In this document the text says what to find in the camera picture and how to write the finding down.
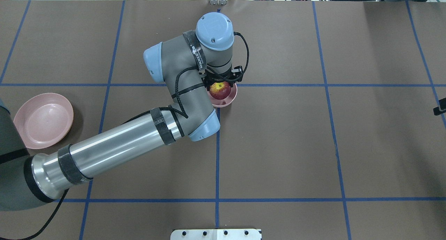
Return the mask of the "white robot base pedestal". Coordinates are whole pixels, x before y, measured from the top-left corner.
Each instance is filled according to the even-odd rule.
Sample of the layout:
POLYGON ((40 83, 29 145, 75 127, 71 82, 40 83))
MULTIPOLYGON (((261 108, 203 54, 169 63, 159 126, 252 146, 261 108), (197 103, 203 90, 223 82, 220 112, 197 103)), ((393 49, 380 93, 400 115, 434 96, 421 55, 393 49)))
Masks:
POLYGON ((261 240, 260 229, 177 229, 171 240, 261 240))

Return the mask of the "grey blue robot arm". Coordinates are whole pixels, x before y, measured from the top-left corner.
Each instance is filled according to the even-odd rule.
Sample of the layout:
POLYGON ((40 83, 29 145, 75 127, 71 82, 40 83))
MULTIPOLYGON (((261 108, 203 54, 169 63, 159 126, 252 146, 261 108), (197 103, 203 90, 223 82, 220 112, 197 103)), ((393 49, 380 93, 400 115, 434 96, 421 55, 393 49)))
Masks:
POLYGON ((199 141, 217 133, 220 121, 207 92, 214 82, 242 80, 242 67, 232 69, 237 34, 227 16, 212 12, 198 20, 195 30, 148 48, 144 62, 153 80, 166 84, 172 105, 50 155, 29 154, 2 103, 1 210, 43 206, 72 186, 184 136, 199 141))

